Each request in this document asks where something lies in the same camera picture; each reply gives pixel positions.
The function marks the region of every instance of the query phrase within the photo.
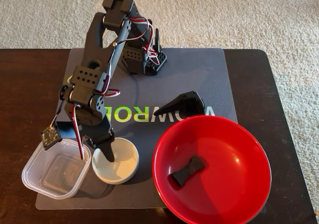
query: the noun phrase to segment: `logo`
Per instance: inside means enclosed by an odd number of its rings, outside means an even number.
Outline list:
[[[118,122],[128,122],[132,117],[136,122],[155,122],[156,119],[159,119],[160,122],[165,122],[166,117],[170,122],[181,121],[182,118],[179,116],[179,111],[176,111],[174,115],[172,113],[165,113],[163,115],[154,116],[154,112],[159,109],[159,107],[154,107],[153,112],[150,115],[150,107],[145,106],[144,111],[142,111],[138,106],[134,106],[134,109],[130,109],[127,106],[120,106],[116,109],[112,109],[112,107],[105,106],[106,115],[111,121],[113,118]],[[211,106],[206,107],[205,110],[206,115],[215,115]]]

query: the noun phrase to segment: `bowl rim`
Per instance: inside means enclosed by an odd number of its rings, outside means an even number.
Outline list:
[[[177,216],[178,218],[180,218],[182,221],[186,222],[186,223],[189,223],[189,224],[196,224],[196,222],[192,221],[192,220],[189,220],[187,218],[185,218],[183,215],[179,214],[177,211],[175,211],[174,207],[172,207],[172,205],[169,204],[169,202],[167,201],[167,199],[162,195],[162,192],[160,191],[160,187],[158,186],[158,183],[157,183],[157,179],[156,179],[156,175],[155,175],[155,159],[156,159],[156,154],[157,154],[157,150],[159,148],[159,145],[160,143],[162,142],[162,140],[164,139],[164,137],[172,131],[173,128],[175,128],[176,126],[180,125],[181,122],[183,121],[186,121],[186,120],[190,120],[190,119],[195,119],[195,118],[213,118],[213,119],[219,119],[219,120],[222,120],[222,121],[225,121],[225,122],[228,122],[228,123],[231,123],[232,125],[235,125],[237,126],[238,128],[240,128],[242,131],[244,131],[245,133],[247,133],[249,136],[251,136],[253,138],[253,140],[256,142],[257,146],[259,149],[261,149],[264,157],[266,158],[267,160],[267,163],[268,163],[268,168],[269,168],[269,189],[268,189],[268,193],[266,195],[266,198],[264,199],[262,205],[258,208],[258,210],[253,214],[251,215],[247,220],[244,220],[243,223],[248,223],[250,222],[253,218],[255,218],[259,212],[262,210],[262,208],[265,206],[267,200],[268,200],[268,197],[269,197],[269,194],[270,194],[270,189],[271,189],[271,183],[272,183],[272,175],[271,175],[271,168],[270,168],[270,163],[269,163],[269,160],[268,160],[268,157],[263,149],[263,147],[261,146],[261,144],[258,142],[258,140],[248,131],[246,130],[244,127],[242,127],[241,125],[239,125],[238,123],[230,120],[230,119],[227,119],[227,118],[224,118],[224,117],[221,117],[221,116],[217,116],[217,115],[204,115],[204,114],[201,114],[201,115],[194,115],[194,116],[190,116],[190,117],[187,117],[187,118],[184,118],[180,121],[177,121],[175,122],[174,124],[172,124],[167,130],[165,130],[165,132],[160,136],[159,140],[157,141],[156,143],[156,146],[154,148],[154,152],[153,152],[153,156],[152,156],[152,175],[153,175],[153,181],[154,181],[154,184],[155,184],[155,187],[156,187],[156,190],[161,198],[161,200],[164,202],[164,204],[168,207],[168,209],[175,215]]]

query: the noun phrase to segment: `carpet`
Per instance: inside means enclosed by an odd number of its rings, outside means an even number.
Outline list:
[[[83,47],[103,0],[0,0],[0,48]],[[319,0],[135,0],[164,47],[264,50],[319,211]]]

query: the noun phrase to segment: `black bracket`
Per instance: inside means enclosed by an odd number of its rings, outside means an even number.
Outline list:
[[[205,104],[197,92],[190,91],[180,94],[174,100],[159,108],[154,112],[154,115],[158,116],[174,111],[180,111],[187,117],[197,114],[205,114]]]

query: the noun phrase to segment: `black plastic piece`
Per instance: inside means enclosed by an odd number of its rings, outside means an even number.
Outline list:
[[[192,176],[195,172],[203,169],[205,166],[199,157],[192,156],[189,163],[186,164],[182,169],[173,172],[170,176],[180,187],[184,186],[187,179]]]
[[[159,29],[156,28],[155,30],[155,44],[154,44],[154,50],[157,53],[161,52],[161,46],[160,46],[160,33],[159,33]]]
[[[158,116],[175,111],[180,111],[180,113],[187,117],[197,114],[205,114],[205,104],[197,92],[190,91],[180,94],[174,100],[159,108],[154,112],[154,115]]]

